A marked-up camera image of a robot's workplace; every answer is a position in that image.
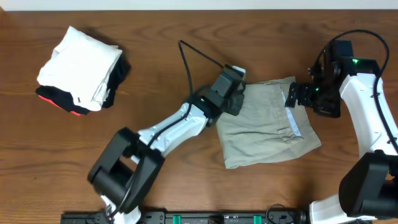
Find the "khaki grey shorts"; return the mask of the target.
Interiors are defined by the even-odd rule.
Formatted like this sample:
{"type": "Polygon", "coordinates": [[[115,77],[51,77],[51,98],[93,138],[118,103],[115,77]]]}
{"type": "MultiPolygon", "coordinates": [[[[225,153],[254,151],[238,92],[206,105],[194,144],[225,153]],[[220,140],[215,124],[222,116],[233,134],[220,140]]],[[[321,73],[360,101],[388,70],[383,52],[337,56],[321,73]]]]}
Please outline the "khaki grey shorts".
{"type": "Polygon", "coordinates": [[[297,159],[321,146],[303,106],[285,106],[295,77],[250,84],[237,116],[216,123],[227,169],[297,159]]]}

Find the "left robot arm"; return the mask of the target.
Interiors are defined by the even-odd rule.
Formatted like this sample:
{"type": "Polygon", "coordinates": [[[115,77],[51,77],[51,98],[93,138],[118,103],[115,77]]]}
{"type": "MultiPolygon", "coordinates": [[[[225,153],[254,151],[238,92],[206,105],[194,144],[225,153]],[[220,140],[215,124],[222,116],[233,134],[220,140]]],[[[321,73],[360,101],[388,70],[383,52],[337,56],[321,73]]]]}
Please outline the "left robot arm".
{"type": "Polygon", "coordinates": [[[192,94],[159,124],[137,133],[125,127],[110,140],[88,173],[88,181],[106,205],[105,223],[137,223],[138,209],[152,187],[165,157],[181,143],[215,124],[222,113],[238,115],[246,85],[208,88],[192,94]]]}

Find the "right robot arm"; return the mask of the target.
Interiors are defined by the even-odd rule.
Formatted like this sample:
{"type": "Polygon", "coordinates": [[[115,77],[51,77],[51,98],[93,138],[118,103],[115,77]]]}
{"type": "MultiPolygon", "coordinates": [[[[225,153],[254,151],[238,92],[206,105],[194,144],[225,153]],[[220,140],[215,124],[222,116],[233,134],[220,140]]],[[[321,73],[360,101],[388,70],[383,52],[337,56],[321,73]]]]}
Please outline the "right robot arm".
{"type": "Polygon", "coordinates": [[[340,117],[344,103],[359,147],[359,161],[338,193],[309,206],[310,223],[350,223],[397,218],[397,125],[384,96],[376,60],[320,56],[309,69],[312,83],[290,85],[286,106],[307,106],[340,117]]]}

